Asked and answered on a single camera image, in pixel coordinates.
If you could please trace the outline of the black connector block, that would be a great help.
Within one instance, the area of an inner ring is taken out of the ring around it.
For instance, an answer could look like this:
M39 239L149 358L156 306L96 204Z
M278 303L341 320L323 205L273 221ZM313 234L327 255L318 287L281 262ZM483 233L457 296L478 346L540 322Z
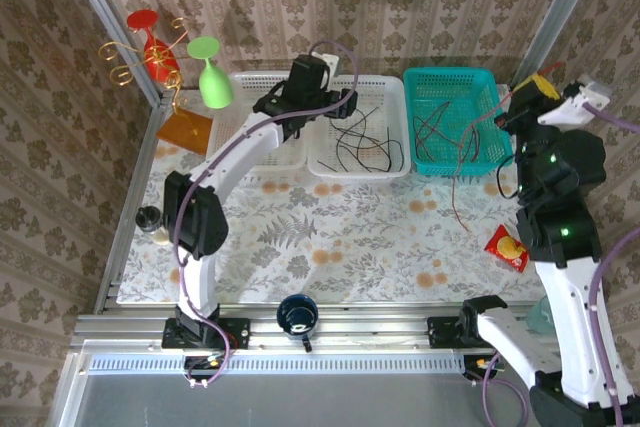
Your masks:
M464 354L462 376L470 381L482 381L491 361L491 355Z
M187 356L183 363L183 375L191 388L207 388L226 366L224 355Z

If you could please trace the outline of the pale green translucent cup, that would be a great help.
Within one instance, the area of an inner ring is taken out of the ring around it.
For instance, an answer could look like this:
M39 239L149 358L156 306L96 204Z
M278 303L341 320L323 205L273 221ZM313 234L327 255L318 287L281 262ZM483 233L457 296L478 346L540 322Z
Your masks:
M527 327L541 335L552 335L555 333L553 315L547 296L541 298L531 307L526 315Z

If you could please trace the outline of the teal perforated plastic basket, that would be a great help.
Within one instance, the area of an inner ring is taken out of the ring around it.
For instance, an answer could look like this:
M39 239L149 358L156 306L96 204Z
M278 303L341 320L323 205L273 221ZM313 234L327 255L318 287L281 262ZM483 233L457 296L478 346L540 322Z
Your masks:
M404 73L411 158L425 176L484 176L512 154L494 123L505 110L483 68L414 67Z

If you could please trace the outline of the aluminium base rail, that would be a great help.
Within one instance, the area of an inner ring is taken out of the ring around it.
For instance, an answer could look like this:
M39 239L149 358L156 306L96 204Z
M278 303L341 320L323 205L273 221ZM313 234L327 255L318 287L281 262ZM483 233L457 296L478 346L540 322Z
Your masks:
M298 353L276 321L275 303L224 304L223 317L250 320L249 346L241 355ZM456 316L457 303L321 304L313 350L318 353L423 353L429 350L427 319ZM78 318L71 348L101 352L161 351L165 322L172 305L108 306L99 315Z

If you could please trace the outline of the grey metal panel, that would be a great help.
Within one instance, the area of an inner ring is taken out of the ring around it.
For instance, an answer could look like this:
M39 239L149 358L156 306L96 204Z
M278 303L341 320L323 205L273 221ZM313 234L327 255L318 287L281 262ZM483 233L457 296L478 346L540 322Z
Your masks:
M501 373L231 375L191 388L183 374L91 375L72 355L46 427L539 427Z

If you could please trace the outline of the dark blue mug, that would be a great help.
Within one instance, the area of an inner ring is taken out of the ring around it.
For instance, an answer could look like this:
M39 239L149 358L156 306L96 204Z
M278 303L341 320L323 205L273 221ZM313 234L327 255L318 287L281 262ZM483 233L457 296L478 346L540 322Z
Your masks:
M306 353L311 353L313 337L319 321L316 303L307 295L294 294L281 301L277 308L278 326L292 341L300 341Z

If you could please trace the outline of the green plastic wine glass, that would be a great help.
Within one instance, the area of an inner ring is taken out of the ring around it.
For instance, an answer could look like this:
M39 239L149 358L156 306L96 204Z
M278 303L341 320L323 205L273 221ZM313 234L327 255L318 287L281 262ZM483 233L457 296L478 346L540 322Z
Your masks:
M220 42L211 36L201 36L187 45L187 54L204 62L199 76L199 91L204 104L211 109L223 109L234 100L234 92L228 75L212 59L220 50Z

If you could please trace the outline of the floral print tablecloth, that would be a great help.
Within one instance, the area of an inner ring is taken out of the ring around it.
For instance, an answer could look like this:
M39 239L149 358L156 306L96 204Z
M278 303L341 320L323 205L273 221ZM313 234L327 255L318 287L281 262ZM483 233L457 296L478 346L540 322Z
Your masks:
M252 171L225 203L218 299L537 301L543 288L533 268L517 272L484 250L499 225L514 224L514 184L511 171L499 180L409 174L391 183Z

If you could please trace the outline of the red plastic wine glass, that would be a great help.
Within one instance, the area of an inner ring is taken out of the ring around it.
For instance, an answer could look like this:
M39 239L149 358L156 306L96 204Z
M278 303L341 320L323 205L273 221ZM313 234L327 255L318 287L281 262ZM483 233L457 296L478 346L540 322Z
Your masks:
M179 71L179 66L169 46L153 33L158 19L159 15L156 11L141 9L127 17L127 26L132 31L143 31L146 34L143 48L146 68L154 81L166 84L170 77Z

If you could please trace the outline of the white perforated plastic basket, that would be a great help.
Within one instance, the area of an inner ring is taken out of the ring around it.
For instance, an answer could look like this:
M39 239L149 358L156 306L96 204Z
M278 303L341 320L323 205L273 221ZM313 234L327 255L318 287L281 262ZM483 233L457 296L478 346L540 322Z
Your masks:
M278 82L287 79L286 71L247 71L229 75L234 100L223 109L214 110L205 157L215 154L235 134L253 112L255 103ZM256 173L288 172L302 168L307 161L308 143L304 134L289 138L264 156L252 170Z
M395 77L359 77L355 112L305 127L307 166L317 177L391 182L409 173L411 152L404 86Z

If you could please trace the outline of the red snack packet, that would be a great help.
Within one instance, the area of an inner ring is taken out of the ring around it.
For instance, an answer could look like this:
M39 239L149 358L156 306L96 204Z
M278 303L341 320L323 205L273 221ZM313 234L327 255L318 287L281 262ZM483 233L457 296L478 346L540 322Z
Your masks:
M520 273L525 270L529 261L529 252L526 247L511 236L504 225L498 226L484 250L505 261Z

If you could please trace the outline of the aluminium side rail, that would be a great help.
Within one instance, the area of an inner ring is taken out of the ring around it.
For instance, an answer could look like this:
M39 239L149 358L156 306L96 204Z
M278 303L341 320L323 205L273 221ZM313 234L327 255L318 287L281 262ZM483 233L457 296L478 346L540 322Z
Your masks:
M162 97L153 106L144 138L140 146L139 154L131 176L127 196L121 211L117 229L114 234L111 250L106 262L101 286L99 288L93 314L100 315L111 304L110 298L116 294L110 294L112 287L119 285L120 279L133 241L136 230L135 215L142 205L146 185L153 164L156 148L156 134L166 118L168 100Z

